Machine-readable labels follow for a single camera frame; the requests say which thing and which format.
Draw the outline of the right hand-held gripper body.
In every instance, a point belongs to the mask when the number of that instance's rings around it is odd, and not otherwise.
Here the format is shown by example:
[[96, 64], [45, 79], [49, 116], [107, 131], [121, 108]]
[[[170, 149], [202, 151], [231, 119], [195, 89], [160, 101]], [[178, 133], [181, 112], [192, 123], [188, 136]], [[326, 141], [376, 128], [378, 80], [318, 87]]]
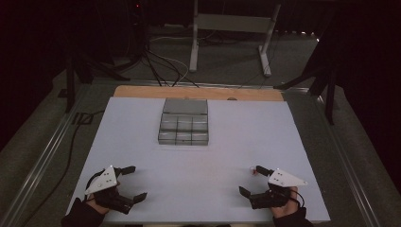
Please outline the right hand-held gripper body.
[[307, 185], [302, 180], [282, 169], [275, 169], [268, 178], [268, 190], [263, 193], [250, 196], [252, 209], [272, 208], [284, 206], [290, 199], [292, 186]]

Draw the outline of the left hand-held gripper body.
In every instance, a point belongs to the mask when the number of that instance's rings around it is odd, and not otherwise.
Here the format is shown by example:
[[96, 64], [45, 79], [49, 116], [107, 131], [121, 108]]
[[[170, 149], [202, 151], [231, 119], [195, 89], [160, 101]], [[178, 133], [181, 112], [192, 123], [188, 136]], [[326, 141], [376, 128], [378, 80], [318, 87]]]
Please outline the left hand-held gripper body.
[[121, 169], [109, 166], [94, 174], [86, 184], [84, 194], [93, 195], [98, 205], [128, 214], [133, 207], [132, 199], [123, 197], [117, 192], [117, 178], [122, 175]]

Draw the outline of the person's left hand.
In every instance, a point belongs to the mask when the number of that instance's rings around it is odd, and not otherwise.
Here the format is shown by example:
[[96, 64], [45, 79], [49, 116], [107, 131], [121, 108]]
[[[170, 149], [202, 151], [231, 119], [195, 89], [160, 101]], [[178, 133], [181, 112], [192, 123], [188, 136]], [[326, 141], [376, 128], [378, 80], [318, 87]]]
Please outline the person's left hand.
[[95, 209], [100, 215], [106, 215], [110, 211], [109, 208], [98, 205], [94, 199], [89, 199], [85, 203]]

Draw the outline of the person's right hand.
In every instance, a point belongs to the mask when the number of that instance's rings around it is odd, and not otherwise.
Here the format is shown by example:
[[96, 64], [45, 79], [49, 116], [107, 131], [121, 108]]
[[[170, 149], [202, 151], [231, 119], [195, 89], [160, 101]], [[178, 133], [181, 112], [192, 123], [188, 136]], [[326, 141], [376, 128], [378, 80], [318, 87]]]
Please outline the person's right hand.
[[288, 200], [288, 202], [284, 206], [272, 207], [270, 209], [275, 218], [283, 218], [284, 216], [289, 216], [298, 210], [298, 188], [296, 186], [292, 186], [289, 190], [290, 199]]

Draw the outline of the white table mat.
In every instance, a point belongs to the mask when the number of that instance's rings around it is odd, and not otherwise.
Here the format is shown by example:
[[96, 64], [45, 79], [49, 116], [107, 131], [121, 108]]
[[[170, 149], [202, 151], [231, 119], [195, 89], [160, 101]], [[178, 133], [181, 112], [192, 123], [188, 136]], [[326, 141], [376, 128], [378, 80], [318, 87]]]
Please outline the white table mat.
[[161, 98], [113, 97], [98, 128], [74, 192], [107, 166], [135, 166], [121, 177], [121, 195], [146, 199], [127, 214], [111, 212], [115, 224], [266, 223], [267, 209], [252, 209], [239, 194], [266, 191], [266, 177], [254, 166], [280, 168], [304, 180], [306, 216], [330, 219], [291, 111], [284, 101], [211, 100], [205, 146], [163, 146], [158, 142]]

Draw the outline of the clear plastic compartment box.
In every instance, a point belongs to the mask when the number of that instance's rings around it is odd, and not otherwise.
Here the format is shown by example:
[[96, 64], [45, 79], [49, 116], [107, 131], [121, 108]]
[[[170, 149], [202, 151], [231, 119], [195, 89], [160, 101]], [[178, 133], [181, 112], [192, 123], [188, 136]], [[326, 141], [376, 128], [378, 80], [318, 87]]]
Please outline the clear plastic compartment box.
[[171, 146], [207, 146], [207, 100], [167, 98], [161, 114], [158, 142]]

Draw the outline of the black stand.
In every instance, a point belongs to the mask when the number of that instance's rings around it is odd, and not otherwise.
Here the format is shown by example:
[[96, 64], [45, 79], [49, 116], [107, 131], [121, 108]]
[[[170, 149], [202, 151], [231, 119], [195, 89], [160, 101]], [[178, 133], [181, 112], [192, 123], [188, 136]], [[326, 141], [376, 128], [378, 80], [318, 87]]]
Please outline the black stand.
[[335, 20], [332, 19], [308, 59], [302, 74], [284, 84], [273, 86], [274, 89], [287, 90], [305, 80], [314, 78], [308, 93], [311, 96], [320, 96], [323, 90], [327, 89], [324, 114], [330, 125], [334, 124], [333, 108], [336, 86], [334, 47], [331, 46], [336, 42], [335, 30]]
[[76, 83], [75, 78], [78, 78], [81, 83], [91, 83], [94, 79], [91, 73], [91, 67], [103, 72], [106, 76], [120, 81], [128, 81], [112, 69], [102, 65], [100, 62], [95, 61], [86, 53], [75, 47], [65, 48], [65, 61], [66, 61], [66, 109], [70, 113], [76, 102]]

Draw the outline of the white metal stand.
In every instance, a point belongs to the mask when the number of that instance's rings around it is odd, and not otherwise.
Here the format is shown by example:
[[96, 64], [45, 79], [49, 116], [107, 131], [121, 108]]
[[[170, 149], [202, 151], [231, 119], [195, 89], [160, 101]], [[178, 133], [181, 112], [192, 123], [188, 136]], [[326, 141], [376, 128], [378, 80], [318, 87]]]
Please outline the white metal stand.
[[277, 21], [281, 3], [275, 3], [270, 17], [239, 16], [225, 14], [207, 14], [199, 12], [199, 0], [194, 0], [193, 9], [193, 34], [190, 54], [189, 71], [198, 69], [199, 42], [198, 31], [200, 29], [216, 31], [235, 31], [264, 33], [266, 40], [258, 46], [258, 55], [262, 66], [262, 74], [268, 78], [271, 76], [268, 48]]

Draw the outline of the metal floor rail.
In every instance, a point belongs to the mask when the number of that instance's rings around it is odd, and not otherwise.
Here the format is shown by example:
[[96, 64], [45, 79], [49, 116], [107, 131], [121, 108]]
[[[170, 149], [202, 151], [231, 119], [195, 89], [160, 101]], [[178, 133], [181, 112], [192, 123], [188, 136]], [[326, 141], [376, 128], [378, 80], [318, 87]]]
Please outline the metal floor rail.
[[362, 184], [355, 172], [352, 162], [349, 159], [347, 152], [345, 150], [345, 146], [342, 144], [340, 136], [335, 131], [335, 126], [330, 125], [325, 116], [325, 102], [320, 96], [312, 96], [315, 108], [319, 113], [320, 119], [323, 122], [324, 127], [326, 128], [327, 133], [329, 134], [329, 138], [334, 145], [334, 151], [338, 156], [340, 161], [341, 170], [346, 178], [346, 181], [350, 187], [350, 190], [353, 194], [354, 200], [357, 203], [357, 207], [359, 212], [361, 213], [366, 227], [382, 227], [380, 224], [378, 217], [367, 197], [367, 194], [362, 187]]
[[54, 90], [0, 152], [0, 227], [14, 227], [76, 111]]

